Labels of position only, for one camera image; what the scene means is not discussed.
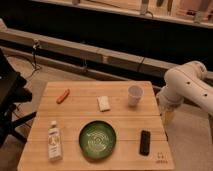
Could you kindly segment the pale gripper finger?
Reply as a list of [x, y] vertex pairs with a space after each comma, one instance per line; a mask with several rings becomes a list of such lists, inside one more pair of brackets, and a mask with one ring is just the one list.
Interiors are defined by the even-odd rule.
[[166, 109], [164, 112], [164, 125], [169, 125], [174, 118], [174, 110], [172, 108]]

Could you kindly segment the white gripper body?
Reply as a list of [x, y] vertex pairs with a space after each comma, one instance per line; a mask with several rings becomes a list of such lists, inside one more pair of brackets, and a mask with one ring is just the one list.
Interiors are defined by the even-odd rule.
[[175, 92], [160, 91], [157, 98], [161, 107], [178, 108], [183, 103], [183, 97]]

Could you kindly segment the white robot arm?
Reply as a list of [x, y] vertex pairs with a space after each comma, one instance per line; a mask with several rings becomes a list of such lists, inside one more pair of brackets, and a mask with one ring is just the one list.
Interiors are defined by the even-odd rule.
[[157, 93], [164, 125], [174, 118], [173, 111], [188, 99], [213, 117], [213, 87], [204, 82], [207, 68], [200, 61], [191, 61], [166, 71], [165, 85]]

